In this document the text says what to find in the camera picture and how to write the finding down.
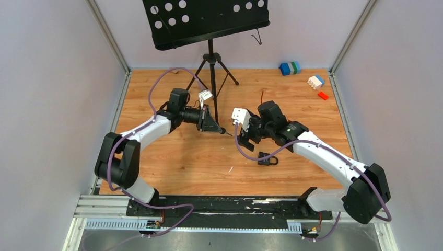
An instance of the blue block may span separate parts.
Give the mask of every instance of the blue block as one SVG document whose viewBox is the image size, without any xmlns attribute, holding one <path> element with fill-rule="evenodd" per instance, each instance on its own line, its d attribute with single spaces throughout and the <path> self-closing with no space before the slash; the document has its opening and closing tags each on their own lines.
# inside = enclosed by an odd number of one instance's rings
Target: blue block
<svg viewBox="0 0 443 251">
<path fill-rule="evenodd" d="M 316 75 L 316 77 L 321 82 L 321 86 L 323 86 L 324 85 L 324 80 L 319 75 Z"/>
<path fill-rule="evenodd" d="M 288 63 L 280 64 L 279 68 L 280 68 L 280 71 L 282 72 L 283 76 L 286 76 L 286 75 L 290 74 L 290 68 L 289 68 Z"/>
</svg>

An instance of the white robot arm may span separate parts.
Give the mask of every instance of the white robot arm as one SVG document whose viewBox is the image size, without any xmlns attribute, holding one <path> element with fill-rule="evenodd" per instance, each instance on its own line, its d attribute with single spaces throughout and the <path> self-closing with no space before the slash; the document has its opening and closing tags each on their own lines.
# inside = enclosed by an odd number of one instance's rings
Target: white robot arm
<svg viewBox="0 0 443 251">
<path fill-rule="evenodd" d="M 187 106 L 190 95 L 187 90 L 175 88 L 169 101 L 156 114 L 143 124 L 121 134 L 108 133 L 95 166 L 95 174 L 108 180 L 108 172 L 113 184 L 126 190 L 138 200 L 149 203 L 158 193 L 139 175 L 140 152 L 158 138 L 171 133 L 182 122 L 196 124 L 201 132 L 226 133 L 211 117 L 209 106 L 202 104 L 197 108 Z M 109 165 L 109 157 L 114 146 L 121 140 L 115 153 L 123 153 L 121 158 L 113 157 Z"/>
<path fill-rule="evenodd" d="M 245 157 L 261 161 L 287 148 L 314 162 L 343 186 L 344 189 L 337 190 L 308 189 L 301 197 L 312 210 L 346 211 L 356 221 L 367 224 L 382 207 L 378 196 L 384 203 L 389 201 L 391 196 L 382 167 L 375 163 L 367 166 L 333 149 L 301 123 L 287 121 L 273 101 L 259 105 L 258 111 L 260 116 L 241 108 L 235 108 L 232 113 L 236 131 L 238 126 L 242 126 L 240 135 L 236 135 L 236 144 Z M 281 149 L 263 158 L 251 158 L 240 148 L 244 146 L 253 151 L 254 145 L 249 140 L 258 144 L 265 138 L 273 139 Z M 366 178 L 378 191 L 378 195 Z"/>
</svg>

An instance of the red block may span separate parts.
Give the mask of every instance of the red block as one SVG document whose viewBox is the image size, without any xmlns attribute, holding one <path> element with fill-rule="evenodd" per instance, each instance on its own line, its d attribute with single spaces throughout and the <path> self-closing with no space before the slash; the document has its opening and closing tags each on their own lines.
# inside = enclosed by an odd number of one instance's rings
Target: red block
<svg viewBox="0 0 443 251">
<path fill-rule="evenodd" d="M 323 100 L 327 100 L 329 98 L 324 92 L 319 92 L 317 95 L 319 95 L 319 97 Z"/>
</svg>

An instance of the black binder clip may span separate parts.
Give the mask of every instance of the black binder clip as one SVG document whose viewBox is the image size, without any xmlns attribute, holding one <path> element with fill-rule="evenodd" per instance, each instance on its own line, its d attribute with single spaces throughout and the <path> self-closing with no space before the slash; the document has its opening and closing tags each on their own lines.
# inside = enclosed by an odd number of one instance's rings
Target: black binder clip
<svg viewBox="0 0 443 251">
<path fill-rule="evenodd" d="M 269 155 L 269 153 L 259 152 L 259 158 L 263 158 L 268 155 Z M 257 164 L 262 165 L 262 166 L 269 166 L 269 165 L 275 166 L 278 164 L 278 158 L 275 156 L 272 156 L 272 157 L 264 159 L 262 161 L 257 161 Z"/>
</svg>

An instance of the wooden tabletop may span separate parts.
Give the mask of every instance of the wooden tabletop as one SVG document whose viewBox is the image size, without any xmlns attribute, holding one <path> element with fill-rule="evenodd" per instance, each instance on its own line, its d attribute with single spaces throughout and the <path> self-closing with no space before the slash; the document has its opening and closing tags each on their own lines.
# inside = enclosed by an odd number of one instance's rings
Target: wooden tabletop
<svg viewBox="0 0 443 251">
<path fill-rule="evenodd" d="M 131 77 L 117 132 L 130 130 L 148 120 L 153 112 L 147 101 L 148 92 L 164 70 L 137 70 Z M 347 156 L 351 156 L 342 120 L 334 99 L 326 70 L 302 70 L 301 74 L 282 76 L 276 70 L 231 70 L 240 83 L 234 85 L 228 78 L 218 97 L 220 125 L 234 133 L 231 114 L 235 107 L 247 108 L 258 114 L 262 91 L 263 101 L 277 103 L 288 120 L 307 126 L 324 142 Z M 325 85 L 320 89 L 329 96 L 324 101 L 317 96 L 307 79 L 320 75 Z M 216 70 L 217 87 L 226 73 Z M 211 86 L 209 71 L 199 77 Z M 186 88 L 191 75 L 185 71 L 168 73 L 153 92 L 153 104 L 158 109 L 173 88 Z M 191 101 L 198 100 L 197 83 L 192 86 Z M 211 109 L 212 102 L 207 102 Z M 255 146 L 271 153 L 278 146 L 265 139 Z M 261 166 L 243 157 L 236 149 L 234 138 L 218 133 L 198 132 L 196 125 L 183 123 L 171 134 L 155 141 L 142 151 L 140 175 L 161 195 L 300 195 L 317 186 L 323 189 L 341 188 L 341 185 L 314 163 L 289 151 L 277 154 L 279 164 Z M 103 182 L 101 194 L 112 193 Z"/>
</svg>

